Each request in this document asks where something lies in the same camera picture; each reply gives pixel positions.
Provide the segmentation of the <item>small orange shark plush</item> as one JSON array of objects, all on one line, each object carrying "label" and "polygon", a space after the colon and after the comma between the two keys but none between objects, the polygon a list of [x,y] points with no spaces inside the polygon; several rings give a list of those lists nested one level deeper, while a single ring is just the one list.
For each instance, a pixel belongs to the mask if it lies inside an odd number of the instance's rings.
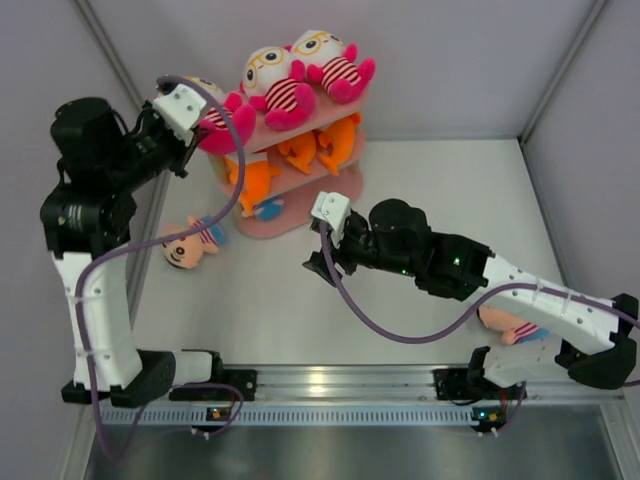
[{"label": "small orange shark plush", "polygon": [[304,174],[311,173],[310,164],[316,156],[316,139],[312,131],[307,131],[280,142],[279,153],[292,166]]}]

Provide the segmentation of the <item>large orange shark plush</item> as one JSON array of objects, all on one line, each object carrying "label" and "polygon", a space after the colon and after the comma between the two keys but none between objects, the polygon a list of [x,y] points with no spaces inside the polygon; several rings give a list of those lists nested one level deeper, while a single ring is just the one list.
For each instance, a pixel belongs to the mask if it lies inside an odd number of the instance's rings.
[{"label": "large orange shark plush", "polygon": [[318,134],[321,150],[317,156],[332,175],[338,176],[339,167],[350,159],[355,145],[357,126],[361,122],[361,114],[355,112],[334,121]]}]

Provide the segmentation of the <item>boy doll plush blue cap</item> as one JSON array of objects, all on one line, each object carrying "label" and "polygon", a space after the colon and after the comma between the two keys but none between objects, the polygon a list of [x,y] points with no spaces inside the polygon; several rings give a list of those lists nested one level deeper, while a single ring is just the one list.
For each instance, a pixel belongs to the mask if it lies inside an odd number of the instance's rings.
[{"label": "boy doll plush blue cap", "polygon": [[162,244],[165,260],[175,268],[191,270],[199,266],[205,255],[217,254],[226,243],[225,230],[215,224],[188,237]]}]

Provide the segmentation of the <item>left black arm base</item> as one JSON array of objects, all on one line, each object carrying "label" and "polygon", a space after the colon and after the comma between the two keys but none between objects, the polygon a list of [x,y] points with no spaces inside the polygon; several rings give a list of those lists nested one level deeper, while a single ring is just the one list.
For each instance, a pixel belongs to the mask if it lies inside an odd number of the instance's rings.
[{"label": "left black arm base", "polygon": [[173,387],[168,398],[173,402],[222,402],[227,406],[212,407],[207,420],[214,424],[193,425],[191,433],[201,434],[206,440],[226,433],[240,418],[246,402],[255,400],[257,371],[251,369],[224,370],[212,379]]}]

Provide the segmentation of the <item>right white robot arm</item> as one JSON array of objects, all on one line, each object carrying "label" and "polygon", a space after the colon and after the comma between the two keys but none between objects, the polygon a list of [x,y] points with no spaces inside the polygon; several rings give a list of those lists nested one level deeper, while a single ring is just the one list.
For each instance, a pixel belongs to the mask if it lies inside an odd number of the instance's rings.
[{"label": "right white robot arm", "polygon": [[[400,199],[381,201],[363,217],[348,197],[321,192],[311,217],[321,249],[305,268],[336,287],[352,312],[379,335],[403,344],[433,343],[474,314],[503,334],[503,345],[472,353],[466,382],[475,395],[488,397],[500,388],[552,378],[601,390],[632,385],[637,298],[598,298],[542,279],[482,243],[432,230],[422,210]],[[394,334],[371,320],[343,285],[343,275],[360,267],[409,277],[419,290],[460,301],[467,309],[435,334]]]}]

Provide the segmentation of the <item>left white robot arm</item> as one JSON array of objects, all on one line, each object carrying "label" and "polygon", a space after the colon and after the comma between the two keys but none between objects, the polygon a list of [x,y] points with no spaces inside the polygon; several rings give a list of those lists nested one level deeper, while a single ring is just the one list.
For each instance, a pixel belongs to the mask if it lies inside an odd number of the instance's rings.
[{"label": "left white robot arm", "polygon": [[162,172],[185,176],[193,148],[154,102],[133,130],[109,102],[80,98],[55,113],[50,134],[61,154],[59,181],[40,208],[46,246],[63,282],[75,348],[66,403],[103,399],[136,408],[191,383],[204,399],[226,386],[220,355],[209,350],[136,347],[126,287],[134,191]]}]

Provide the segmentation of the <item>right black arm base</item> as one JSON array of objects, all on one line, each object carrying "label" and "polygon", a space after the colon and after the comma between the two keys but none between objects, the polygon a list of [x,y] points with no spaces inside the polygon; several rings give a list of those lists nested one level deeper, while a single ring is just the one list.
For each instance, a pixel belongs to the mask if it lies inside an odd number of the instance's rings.
[{"label": "right black arm base", "polygon": [[527,398],[525,384],[499,387],[488,380],[468,375],[467,368],[433,371],[436,398],[458,407],[471,407],[472,430],[479,436],[497,437],[510,423]]}]

